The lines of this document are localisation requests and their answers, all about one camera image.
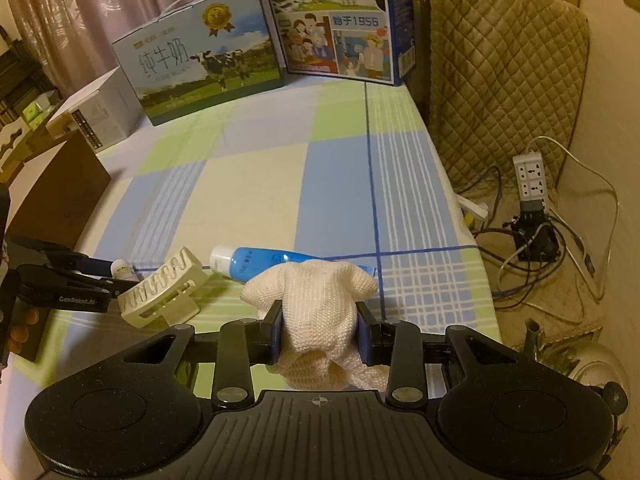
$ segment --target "milk carton box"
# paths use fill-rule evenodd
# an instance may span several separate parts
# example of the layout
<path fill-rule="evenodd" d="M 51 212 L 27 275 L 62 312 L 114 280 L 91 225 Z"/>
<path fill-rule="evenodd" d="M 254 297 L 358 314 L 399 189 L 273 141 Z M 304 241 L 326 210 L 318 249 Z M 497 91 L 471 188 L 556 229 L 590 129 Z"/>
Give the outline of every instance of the milk carton box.
<path fill-rule="evenodd" d="M 113 43 L 153 124 L 282 86 L 262 0 L 197 0 Z"/>
<path fill-rule="evenodd" d="M 415 65 L 412 0 L 270 0 L 287 69 L 399 85 Z"/>

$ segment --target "screw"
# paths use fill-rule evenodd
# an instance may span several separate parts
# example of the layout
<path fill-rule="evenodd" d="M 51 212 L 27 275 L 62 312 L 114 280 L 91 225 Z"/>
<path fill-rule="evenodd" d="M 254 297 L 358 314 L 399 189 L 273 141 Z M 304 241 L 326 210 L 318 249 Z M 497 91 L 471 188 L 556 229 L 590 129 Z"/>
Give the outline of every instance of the screw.
<path fill-rule="evenodd" d="M 402 386 L 392 391 L 391 396 L 398 402 L 418 402 L 424 396 L 418 388 Z"/>
<path fill-rule="evenodd" d="M 237 388 L 236 386 L 228 386 L 218 390 L 216 397 L 222 402 L 241 402 L 245 400 L 249 394 L 244 388 Z"/>

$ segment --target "gold medal logo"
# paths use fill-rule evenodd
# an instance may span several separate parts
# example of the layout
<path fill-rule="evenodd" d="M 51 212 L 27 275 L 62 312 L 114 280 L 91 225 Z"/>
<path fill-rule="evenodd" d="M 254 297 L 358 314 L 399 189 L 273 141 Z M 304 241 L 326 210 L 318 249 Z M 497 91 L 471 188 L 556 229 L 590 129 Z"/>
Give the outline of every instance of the gold medal logo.
<path fill-rule="evenodd" d="M 218 31 L 224 28 L 227 32 L 231 32 L 235 28 L 231 24 L 231 10 L 225 4 L 212 4 L 202 13 L 202 21 L 209 29 L 209 35 L 217 37 Z"/>

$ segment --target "toothpaste tube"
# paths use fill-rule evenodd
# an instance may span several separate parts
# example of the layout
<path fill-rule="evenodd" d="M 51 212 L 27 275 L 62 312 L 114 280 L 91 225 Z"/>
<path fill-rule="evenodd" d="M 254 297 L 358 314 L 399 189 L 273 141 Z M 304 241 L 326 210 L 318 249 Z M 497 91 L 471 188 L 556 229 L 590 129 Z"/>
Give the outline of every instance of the toothpaste tube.
<path fill-rule="evenodd" d="M 307 260 L 324 260 L 309 254 L 281 251 L 278 249 L 259 249 L 254 247 L 217 246 L 211 251 L 209 263 L 211 269 L 223 276 L 228 276 L 236 282 L 246 283 L 254 276 L 270 267 L 293 262 L 301 264 Z M 359 266 L 367 274 L 373 276 L 375 269 L 369 266 Z"/>

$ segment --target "small bottle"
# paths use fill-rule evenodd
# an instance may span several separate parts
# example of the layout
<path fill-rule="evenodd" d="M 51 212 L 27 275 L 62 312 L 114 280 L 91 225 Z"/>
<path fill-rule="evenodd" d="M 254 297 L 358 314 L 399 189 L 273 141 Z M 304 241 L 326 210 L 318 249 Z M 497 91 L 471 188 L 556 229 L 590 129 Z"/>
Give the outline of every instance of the small bottle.
<path fill-rule="evenodd" d="M 139 282 L 140 278 L 136 276 L 133 266 L 122 258 L 111 264 L 111 275 L 116 280 L 129 280 L 130 282 Z"/>
<path fill-rule="evenodd" d="M 236 282 L 246 283 L 265 270 L 288 262 L 301 264 L 307 260 L 322 260 L 310 254 L 261 249 L 255 247 L 228 247 L 218 245 L 211 251 L 209 265 L 211 270 L 219 272 Z M 375 268 L 359 265 L 367 274 L 373 276 Z"/>

